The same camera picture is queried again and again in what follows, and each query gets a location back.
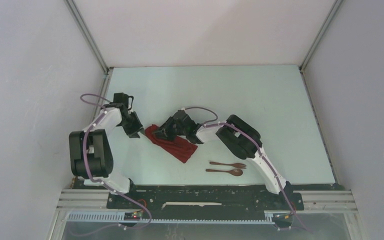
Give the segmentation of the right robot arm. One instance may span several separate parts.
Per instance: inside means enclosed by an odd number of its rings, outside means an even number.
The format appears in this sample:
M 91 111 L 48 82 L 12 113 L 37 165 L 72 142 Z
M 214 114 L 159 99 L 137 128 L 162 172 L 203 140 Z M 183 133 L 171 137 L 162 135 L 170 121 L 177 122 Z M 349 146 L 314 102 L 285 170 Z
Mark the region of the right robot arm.
M 191 158 L 198 145 L 220 140 L 235 157 L 252 162 L 272 193 L 270 201 L 275 208 L 284 209 L 291 202 L 293 187 L 268 158 L 260 133 L 237 115 L 232 114 L 225 121 L 215 118 L 197 123 L 181 109 L 161 126 L 146 128 L 145 135 L 182 163 Z

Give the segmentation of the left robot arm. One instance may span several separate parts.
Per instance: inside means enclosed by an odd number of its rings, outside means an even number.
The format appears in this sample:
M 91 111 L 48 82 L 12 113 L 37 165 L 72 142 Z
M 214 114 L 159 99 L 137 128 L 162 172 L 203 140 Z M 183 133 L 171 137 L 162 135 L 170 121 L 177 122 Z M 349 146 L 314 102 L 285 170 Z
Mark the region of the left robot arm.
M 76 177 L 100 184 L 114 194 L 125 208 L 133 208 L 138 194 L 131 189 L 133 181 L 115 173 L 114 158 L 108 140 L 116 128 L 123 128 L 130 139 L 138 139 L 145 130 L 133 111 L 134 97 L 123 92 L 115 93 L 113 100 L 103 98 L 98 116 L 84 129 L 69 134 L 69 156 L 71 172 Z

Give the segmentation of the brown wooden spoon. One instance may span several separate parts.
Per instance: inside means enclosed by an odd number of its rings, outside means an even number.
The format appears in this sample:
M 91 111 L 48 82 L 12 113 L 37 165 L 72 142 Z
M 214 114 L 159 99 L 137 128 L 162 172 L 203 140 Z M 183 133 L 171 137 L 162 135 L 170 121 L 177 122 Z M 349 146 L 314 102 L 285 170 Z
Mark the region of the brown wooden spoon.
M 220 170 L 220 169 L 206 169 L 205 170 L 208 173 L 227 173 L 235 177 L 240 177 L 244 174 L 244 172 L 239 168 L 233 168 L 230 170 Z

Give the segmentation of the red cloth napkin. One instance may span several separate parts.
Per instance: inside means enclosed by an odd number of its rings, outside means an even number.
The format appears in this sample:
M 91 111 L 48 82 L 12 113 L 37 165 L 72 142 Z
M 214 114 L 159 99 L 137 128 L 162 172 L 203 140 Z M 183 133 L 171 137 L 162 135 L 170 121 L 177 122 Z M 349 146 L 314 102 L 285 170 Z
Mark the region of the red cloth napkin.
M 175 157 L 181 163 L 185 164 L 195 153 L 198 146 L 190 143 L 184 138 L 176 136 L 174 141 L 159 139 L 156 137 L 154 131 L 158 126 L 153 124 L 144 130 L 145 136 L 154 144 L 164 149 L 170 155 Z

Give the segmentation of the brown wooden fork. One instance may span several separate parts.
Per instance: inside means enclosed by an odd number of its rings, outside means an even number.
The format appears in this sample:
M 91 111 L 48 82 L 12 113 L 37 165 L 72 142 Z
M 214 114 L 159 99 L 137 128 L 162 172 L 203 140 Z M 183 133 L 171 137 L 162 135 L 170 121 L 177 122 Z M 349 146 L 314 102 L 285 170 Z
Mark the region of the brown wooden fork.
M 209 164 L 215 165 L 215 166 L 229 166 L 229 167 L 233 167 L 236 169 L 246 169 L 247 168 L 246 164 L 239 163 L 239 162 L 238 163 L 221 163 L 221 162 L 210 161 Z

